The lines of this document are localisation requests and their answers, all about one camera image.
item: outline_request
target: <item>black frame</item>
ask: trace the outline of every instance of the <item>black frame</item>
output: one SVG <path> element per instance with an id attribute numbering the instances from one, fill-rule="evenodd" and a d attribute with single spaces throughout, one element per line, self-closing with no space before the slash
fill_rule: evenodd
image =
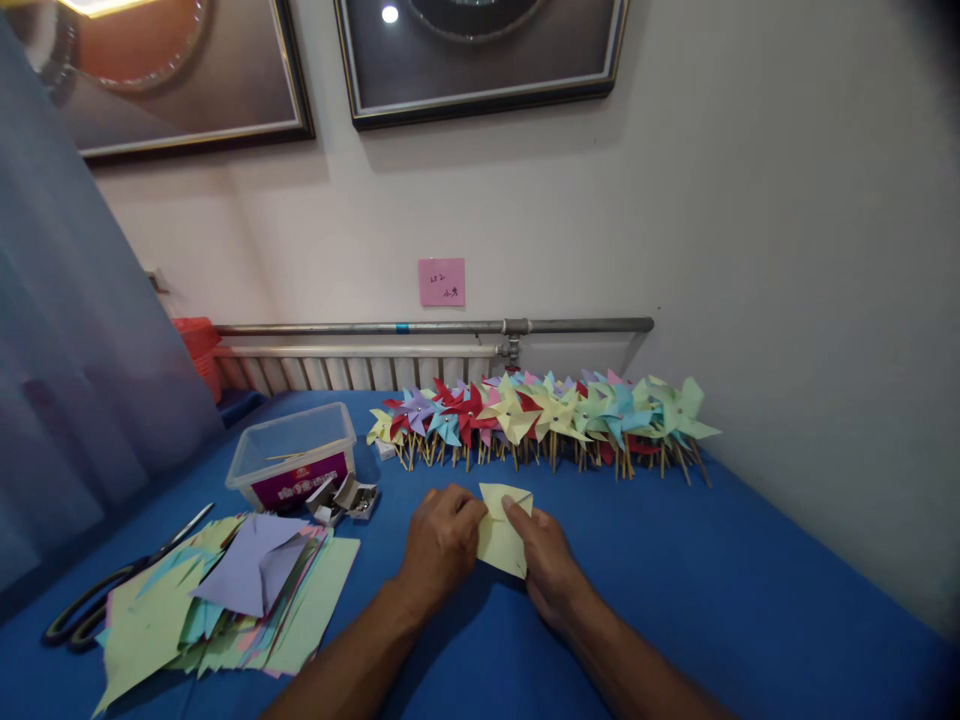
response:
<path id="1" fill-rule="evenodd" d="M 300 115 L 301 124 L 297 128 L 272 130 L 269 132 L 252 132 L 235 137 L 207 139 L 207 140 L 178 140 L 171 138 L 169 142 L 159 147 L 125 150 L 109 155 L 86 156 L 84 160 L 91 168 L 119 165 L 138 160 L 159 160 L 162 158 L 183 157 L 203 153 L 234 150 L 238 148 L 255 147 L 259 145 L 274 145 L 277 143 L 293 142 L 295 140 L 312 140 L 317 136 L 313 124 L 313 114 L 310 111 L 310 101 L 307 96 L 303 79 L 303 68 L 300 65 L 300 52 L 297 48 L 296 32 L 288 0 L 273 0 L 276 7 L 280 32 L 286 50 L 290 78 L 294 90 L 294 102 Z"/>
<path id="2" fill-rule="evenodd" d="M 485 115 L 518 110 L 521 108 L 553 105 L 557 103 L 575 102 L 604 98 L 611 93 L 617 81 L 617 70 L 620 66 L 620 49 L 623 45 L 623 30 L 630 10 L 630 0 L 623 0 L 620 16 L 617 23 L 616 40 L 612 48 L 612 62 L 610 72 L 599 80 L 570 82 L 542 90 L 514 91 L 505 90 L 502 95 L 484 98 L 482 100 L 459 100 L 446 103 L 436 103 L 426 107 L 411 109 L 388 110 L 377 114 L 361 114 L 358 101 L 358 89 L 353 84 L 353 69 L 350 62 L 350 53 L 345 37 L 343 3 L 346 0 L 333 0 L 337 13 L 337 30 L 340 34 L 340 52 L 343 57 L 343 72 L 347 82 L 347 99 L 350 104 L 350 115 L 353 126 L 359 132 L 376 130 L 378 128 L 393 127 L 396 125 L 410 125 L 413 123 L 431 122 L 434 120 L 448 120 L 451 118 L 467 117 L 470 115 Z"/>

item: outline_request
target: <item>blue curtain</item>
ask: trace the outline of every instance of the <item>blue curtain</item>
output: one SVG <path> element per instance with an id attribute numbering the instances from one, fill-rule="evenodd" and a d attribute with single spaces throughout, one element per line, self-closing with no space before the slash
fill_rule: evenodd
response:
<path id="1" fill-rule="evenodd" d="M 0 15 L 0 589 L 222 428 Z"/>

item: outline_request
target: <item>stack of paper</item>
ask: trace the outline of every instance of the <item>stack of paper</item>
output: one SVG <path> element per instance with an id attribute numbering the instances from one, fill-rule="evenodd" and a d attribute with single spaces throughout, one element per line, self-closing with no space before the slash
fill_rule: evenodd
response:
<path id="1" fill-rule="evenodd" d="M 211 522 L 107 603 L 107 689 L 94 711 L 155 672 L 296 674 L 323 638 L 360 547 L 272 515 Z"/>

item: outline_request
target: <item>black scissors handle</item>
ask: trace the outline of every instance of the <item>black scissors handle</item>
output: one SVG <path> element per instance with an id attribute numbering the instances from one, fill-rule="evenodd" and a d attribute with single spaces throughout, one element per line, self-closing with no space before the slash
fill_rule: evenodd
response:
<path id="1" fill-rule="evenodd" d="M 63 645 L 69 639 L 68 649 L 76 653 L 83 653 L 97 646 L 97 628 L 107 616 L 107 595 L 117 585 L 126 582 L 150 564 L 149 557 L 142 557 L 130 565 L 110 573 L 103 580 L 87 590 L 66 610 L 60 613 L 56 620 L 50 623 L 40 636 L 40 643 L 48 647 Z M 105 592 L 78 617 L 74 617 L 80 608 L 86 605 L 101 591 Z"/>

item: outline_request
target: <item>red basket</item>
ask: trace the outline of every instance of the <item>red basket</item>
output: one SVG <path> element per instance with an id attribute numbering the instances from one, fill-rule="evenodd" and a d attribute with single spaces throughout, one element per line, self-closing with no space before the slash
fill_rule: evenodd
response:
<path id="1" fill-rule="evenodd" d="M 213 327 L 210 318 L 175 318 L 173 326 L 177 328 L 180 339 L 187 346 L 194 367 L 210 388 L 213 401 L 220 402 L 220 375 L 213 359 L 213 349 L 220 344 L 220 334 Z"/>

